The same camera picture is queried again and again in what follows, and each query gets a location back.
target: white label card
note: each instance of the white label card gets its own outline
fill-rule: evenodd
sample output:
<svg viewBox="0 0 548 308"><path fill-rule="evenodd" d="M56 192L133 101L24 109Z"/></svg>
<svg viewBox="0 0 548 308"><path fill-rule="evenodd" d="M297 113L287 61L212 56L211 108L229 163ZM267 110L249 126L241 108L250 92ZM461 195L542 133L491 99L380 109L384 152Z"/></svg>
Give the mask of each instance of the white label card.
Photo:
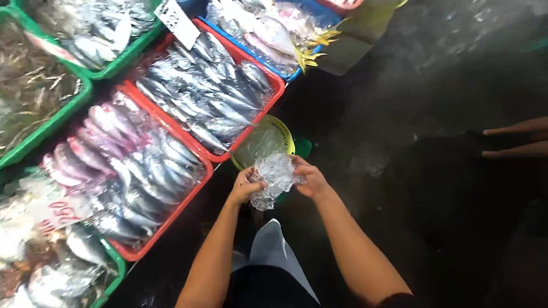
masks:
<svg viewBox="0 0 548 308"><path fill-rule="evenodd" d="M162 4L154 11L154 14L186 49L192 49L196 39L200 36L200 30L186 16L176 0L163 0Z"/></svg>
<svg viewBox="0 0 548 308"><path fill-rule="evenodd" d="M65 49L57 45L51 44L45 39L39 38L28 31L25 31L25 35L34 46L40 48L41 50L47 52L48 54L54 55L58 58L74 63L78 66L85 67L85 65L83 65L80 61L78 61L78 59L76 59L71 53L69 53Z"/></svg>
<svg viewBox="0 0 548 308"><path fill-rule="evenodd" d="M44 234L77 223L93 215L82 196L64 196L55 200L33 199L27 210Z"/></svg>

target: hand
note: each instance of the hand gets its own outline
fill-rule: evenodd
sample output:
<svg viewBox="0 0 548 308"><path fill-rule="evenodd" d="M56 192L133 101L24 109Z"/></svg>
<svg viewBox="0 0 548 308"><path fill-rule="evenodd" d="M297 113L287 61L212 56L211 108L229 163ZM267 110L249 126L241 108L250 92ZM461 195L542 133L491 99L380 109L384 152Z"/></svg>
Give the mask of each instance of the hand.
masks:
<svg viewBox="0 0 548 308"><path fill-rule="evenodd" d="M249 177L253 173L253 167L249 167L238 174L234 187L230 192L226 202L235 203L241 205L244 202L249 201L251 194L266 187L265 182L250 183Z"/></svg>
<svg viewBox="0 0 548 308"><path fill-rule="evenodd" d="M300 193L312 200L315 200L315 198L322 192L326 192L331 189L331 186L327 184L326 179L317 167L312 166L307 163L306 160L297 155L292 155L291 160L297 165L293 173L304 176L306 179L305 184L295 184Z"/></svg>
<svg viewBox="0 0 548 308"><path fill-rule="evenodd" d="M548 117L530 119L508 127L486 129L484 136L510 133L531 133L532 143L500 151L483 151L485 158L503 157L546 157L548 156Z"/></svg>

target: red plastic tray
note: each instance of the red plastic tray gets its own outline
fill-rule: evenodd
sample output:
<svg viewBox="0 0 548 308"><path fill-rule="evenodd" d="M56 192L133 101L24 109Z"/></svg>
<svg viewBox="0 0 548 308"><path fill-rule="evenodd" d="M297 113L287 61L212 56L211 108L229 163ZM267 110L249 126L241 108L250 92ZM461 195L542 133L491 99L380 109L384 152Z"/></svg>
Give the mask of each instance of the red plastic tray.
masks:
<svg viewBox="0 0 548 308"><path fill-rule="evenodd" d="M133 249L124 244L120 244L112 239L109 239L109 242L112 244L112 246L114 246L114 249L116 249L116 251L118 251L118 253L120 253L120 255L125 260L137 261L141 259L147 252L149 252L150 248L152 248L152 246L156 243L156 241L160 238L160 236L167 230L167 228L169 228L169 226L173 223L173 221L175 221L177 216L181 214L182 210L186 208L190 200L192 200L194 196L198 193L198 191L200 191L202 187L207 183L207 181L209 181L209 179L213 175L213 165L211 164L209 160L204 158L204 155L200 151L198 151L191 142L188 142L188 140L183 138L180 135L178 130L173 129L171 126L166 125L166 123L164 123L162 119L160 119L154 112L151 112L149 105L143 104L141 101L138 101L137 99L135 99L133 96L134 91L127 89L127 87L123 85L118 85L117 89L122 91L123 93L126 93L130 98L132 98L137 103L137 105L139 105L144 110L149 112L151 116L155 120L157 120L162 126L164 126L164 128L173 137L177 138L186 147L188 147L189 150L192 151L192 153L194 153L196 157L198 157L198 159L202 162L202 164L205 167L205 175L203 179L201 180L201 182L196 187L194 187L194 189L192 189L192 191L186 196L186 198L181 203L179 203L179 205L171 213L168 219L160 226L158 230L156 230L156 233L154 233L154 235L140 249Z"/></svg>
<svg viewBox="0 0 548 308"><path fill-rule="evenodd" d="M230 53L230 55L234 58L234 61L236 63L240 63L243 60L247 60L250 62L253 62L261 68L261 70L265 73L266 78L268 78L270 84L272 85L274 89L274 95L270 98L270 100L265 104L265 106L262 108L261 112L253 119L252 123L257 124L259 121L261 121L262 117L270 110L270 108L276 103L276 101L282 96L283 91L285 90L285 83L280 78L280 76L276 75L272 71L268 70L265 66L257 62L253 57L236 47L234 44L229 42L226 38L224 38L222 35L218 34L217 32L213 31L210 27L208 27L206 24L201 22L198 19L193 19L192 22L200 29L203 29L207 32L212 33L218 40L223 44L223 46L226 48L226 50ZM164 41L158 45L156 48L157 53L165 53L165 50L171 46L175 42L175 36L172 33L167 34ZM141 63L141 67L148 67L152 64L155 57L149 57L145 59ZM128 95L132 97L135 102L137 102L140 106L142 106L146 111L148 111L150 114L157 117L166 127L170 127L173 131L178 132L178 135L182 136L186 141L188 141L190 144L192 144L198 151L203 153L204 156L206 156L210 161L214 163L222 163L230 158L230 153L233 152L238 146L242 143L242 141L251 133L251 130L253 129L253 126L249 126L246 128L234 141L232 146L229 149L229 152L224 153L221 156L215 155L211 153L209 150L207 150L204 146L202 146L198 140L196 140L190 133L185 131L180 124L178 124L174 119L171 118L170 115L165 113L160 107L156 106L148 97L146 97L143 93L141 93L137 87L135 86L135 83L133 80L126 80L124 82L124 85L128 89Z"/></svg>

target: dark floor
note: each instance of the dark floor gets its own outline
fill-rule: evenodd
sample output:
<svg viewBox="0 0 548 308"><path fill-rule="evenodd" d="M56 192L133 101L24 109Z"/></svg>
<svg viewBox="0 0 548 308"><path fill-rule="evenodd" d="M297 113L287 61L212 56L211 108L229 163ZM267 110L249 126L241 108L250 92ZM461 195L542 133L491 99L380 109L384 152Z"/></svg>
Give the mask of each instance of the dark floor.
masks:
<svg viewBox="0 0 548 308"><path fill-rule="evenodd" d="M548 306L545 163L482 161L480 149L520 138L465 134L548 115L548 49L531 48L548 36L543 8L411 0L348 74L312 70L271 112L317 143L309 162L431 306ZM106 307L173 307L235 174L230 162L217 170ZM323 306L358 306L313 204L294 193L266 216Z"/></svg>

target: green plastic tray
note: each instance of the green plastic tray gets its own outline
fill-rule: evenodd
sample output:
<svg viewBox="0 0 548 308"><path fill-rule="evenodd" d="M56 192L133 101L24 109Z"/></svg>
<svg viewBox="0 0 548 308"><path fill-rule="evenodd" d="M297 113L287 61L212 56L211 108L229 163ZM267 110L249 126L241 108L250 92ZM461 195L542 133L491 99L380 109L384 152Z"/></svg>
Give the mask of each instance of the green plastic tray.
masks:
<svg viewBox="0 0 548 308"><path fill-rule="evenodd" d="M1 7L0 8L0 25L4 23L6 17L11 17L15 22L18 22L29 32L36 34L32 28L28 27L26 20L17 14L16 10L13 10L11 7ZM82 80L82 89L75 98L69 101L63 108L61 108L56 114L53 115L47 122L42 124L34 133L30 134L25 138L20 144L18 144L11 151L6 153L2 159L0 159L0 169L20 162L25 156L36 146L42 142L45 138L49 137L52 133L55 132L55 129L61 125L65 120L67 120L76 110L83 106L91 97L92 94L92 82L84 76L81 72L71 70L76 76Z"/></svg>
<svg viewBox="0 0 548 308"><path fill-rule="evenodd" d="M60 46L57 40L52 36L42 31L41 27L25 12L25 0L11 0L11 7L22 16L28 23L28 27L34 30L34 33L42 38L46 38L49 42ZM152 11L158 7L162 0L152 0ZM99 72L93 72L84 67L76 64L65 62L68 67L74 71L79 71L82 75L90 79L109 79L114 77L122 68L131 63L140 53L143 51L158 35L165 29L164 24L160 19L156 18L154 26L148 32L145 32L133 43L131 43L125 50L119 55L116 60L110 62L105 69Z"/></svg>
<svg viewBox="0 0 548 308"><path fill-rule="evenodd" d="M109 300L110 295L118 288L122 280L124 280L125 274L127 272L127 267L125 260L110 246L109 242L101 236L101 244L105 247L106 253L114 260L116 266L118 267L118 276L109 284L105 289L104 294L91 304L90 308L99 308L103 306L106 301Z"/></svg>

